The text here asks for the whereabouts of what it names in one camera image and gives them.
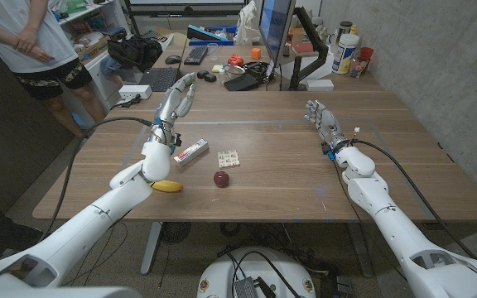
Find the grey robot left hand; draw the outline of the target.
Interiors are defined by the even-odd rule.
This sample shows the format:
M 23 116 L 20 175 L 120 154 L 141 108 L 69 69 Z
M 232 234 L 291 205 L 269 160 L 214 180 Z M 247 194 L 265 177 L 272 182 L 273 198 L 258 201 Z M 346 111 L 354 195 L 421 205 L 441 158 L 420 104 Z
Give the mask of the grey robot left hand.
M 183 118 L 190 111 L 195 95 L 195 80 L 195 73 L 186 74 L 166 91 L 156 109 L 149 141 L 159 141 L 169 147 L 181 145 L 181 135 L 174 133 L 173 127 L 177 118 Z

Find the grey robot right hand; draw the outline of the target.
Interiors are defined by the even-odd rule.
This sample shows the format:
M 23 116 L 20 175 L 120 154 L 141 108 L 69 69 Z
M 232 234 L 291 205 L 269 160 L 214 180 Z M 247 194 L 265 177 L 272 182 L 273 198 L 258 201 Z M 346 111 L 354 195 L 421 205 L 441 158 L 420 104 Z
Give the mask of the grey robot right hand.
M 306 104 L 305 119 L 315 125 L 318 130 L 324 155 L 334 160 L 337 154 L 349 146 L 349 140 L 342 133 L 340 123 L 335 115 L 319 101 L 309 100 Z

